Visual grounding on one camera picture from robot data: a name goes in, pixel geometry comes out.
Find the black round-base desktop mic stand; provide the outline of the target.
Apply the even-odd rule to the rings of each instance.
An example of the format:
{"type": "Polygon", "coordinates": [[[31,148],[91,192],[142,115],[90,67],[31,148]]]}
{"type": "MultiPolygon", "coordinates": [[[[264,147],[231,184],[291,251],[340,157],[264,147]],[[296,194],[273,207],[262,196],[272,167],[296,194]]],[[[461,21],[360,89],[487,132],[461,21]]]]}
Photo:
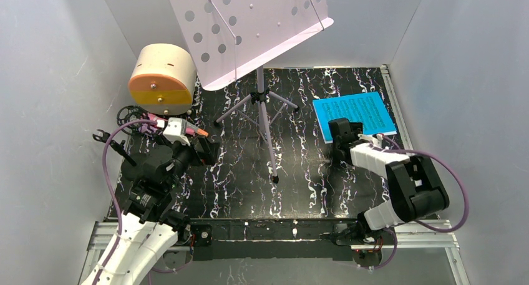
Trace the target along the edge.
{"type": "Polygon", "coordinates": [[[156,162],[155,155],[152,154],[154,149],[149,152],[139,152],[129,154],[124,147],[124,142],[116,142],[112,134],[104,130],[98,129],[96,133],[92,135],[92,138],[96,142],[103,143],[105,145],[102,155],[102,168],[104,174],[104,180],[111,185],[109,169],[107,166],[107,154],[109,150],[115,151],[119,154],[124,162],[121,164],[122,177],[131,182],[154,182],[156,180],[156,162]]]}

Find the purple tripod music stand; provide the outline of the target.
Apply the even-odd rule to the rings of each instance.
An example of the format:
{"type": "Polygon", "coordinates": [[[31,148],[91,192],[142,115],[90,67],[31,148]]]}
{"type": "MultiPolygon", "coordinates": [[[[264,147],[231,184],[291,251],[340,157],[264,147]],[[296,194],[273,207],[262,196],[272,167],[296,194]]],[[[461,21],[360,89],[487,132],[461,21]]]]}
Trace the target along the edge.
{"type": "Polygon", "coordinates": [[[271,141],[264,66],[333,24],[326,0],[168,0],[203,89],[255,72],[258,126],[271,141]]]}

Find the blue sheet music page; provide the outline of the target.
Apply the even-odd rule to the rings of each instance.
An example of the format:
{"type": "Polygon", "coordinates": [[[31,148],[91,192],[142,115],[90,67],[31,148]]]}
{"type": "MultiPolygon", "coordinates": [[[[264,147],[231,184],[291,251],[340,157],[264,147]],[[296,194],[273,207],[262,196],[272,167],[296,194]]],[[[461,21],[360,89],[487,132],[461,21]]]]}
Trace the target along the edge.
{"type": "Polygon", "coordinates": [[[378,92],[313,100],[313,107],[325,143],[332,142],[329,122],[346,118],[361,122],[367,135],[395,135],[397,128],[378,92]]]}

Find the pink microphone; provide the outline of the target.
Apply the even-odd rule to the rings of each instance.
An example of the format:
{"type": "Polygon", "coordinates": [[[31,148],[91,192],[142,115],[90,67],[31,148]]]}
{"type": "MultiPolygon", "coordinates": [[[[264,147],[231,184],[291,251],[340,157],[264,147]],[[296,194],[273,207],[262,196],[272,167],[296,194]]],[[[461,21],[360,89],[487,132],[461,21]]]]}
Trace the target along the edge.
{"type": "Polygon", "coordinates": [[[151,121],[156,122],[155,127],[158,129],[164,129],[167,126],[168,120],[162,117],[159,117],[158,115],[155,115],[153,113],[147,114],[148,119],[151,121]]]}

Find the white sheet music book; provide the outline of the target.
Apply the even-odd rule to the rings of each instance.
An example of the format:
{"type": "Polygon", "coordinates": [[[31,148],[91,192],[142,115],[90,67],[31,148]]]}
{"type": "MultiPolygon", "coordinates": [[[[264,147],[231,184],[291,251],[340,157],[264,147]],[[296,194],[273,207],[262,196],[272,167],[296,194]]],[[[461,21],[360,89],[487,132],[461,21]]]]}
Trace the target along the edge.
{"type": "Polygon", "coordinates": [[[380,143],[381,141],[383,141],[383,136],[391,137],[394,135],[398,135],[398,133],[397,132],[384,132],[384,133],[374,133],[374,134],[358,133],[357,135],[346,137],[346,140],[349,142],[353,142],[357,140],[367,140],[368,142],[375,141],[377,143],[380,143]]]}

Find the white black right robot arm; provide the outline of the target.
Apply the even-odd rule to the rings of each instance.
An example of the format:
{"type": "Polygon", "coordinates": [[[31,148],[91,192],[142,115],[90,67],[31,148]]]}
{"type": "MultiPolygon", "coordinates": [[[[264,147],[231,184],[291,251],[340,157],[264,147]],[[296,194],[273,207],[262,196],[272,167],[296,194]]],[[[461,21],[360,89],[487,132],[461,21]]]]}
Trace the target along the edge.
{"type": "Polygon", "coordinates": [[[338,118],[328,123],[335,158],[386,180],[389,199],[357,215],[354,223],[334,226],[337,245],[376,238],[383,229],[446,209],[449,196],[430,157],[408,156],[381,147],[381,137],[363,134],[363,124],[338,118]]]}

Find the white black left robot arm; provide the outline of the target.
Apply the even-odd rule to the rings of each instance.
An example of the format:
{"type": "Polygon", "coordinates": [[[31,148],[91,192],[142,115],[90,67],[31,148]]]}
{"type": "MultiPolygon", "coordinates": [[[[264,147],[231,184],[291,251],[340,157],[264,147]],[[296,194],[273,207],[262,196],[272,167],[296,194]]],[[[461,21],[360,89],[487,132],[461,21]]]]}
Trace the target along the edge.
{"type": "Polygon", "coordinates": [[[189,216],[173,209],[176,184],[190,167],[214,165],[220,147],[199,135],[189,145],[164,140],[131,155],[122,165],[132,184],[118,226],[83,284],[140,284],[179,237],[192,238],[189,216]]]}

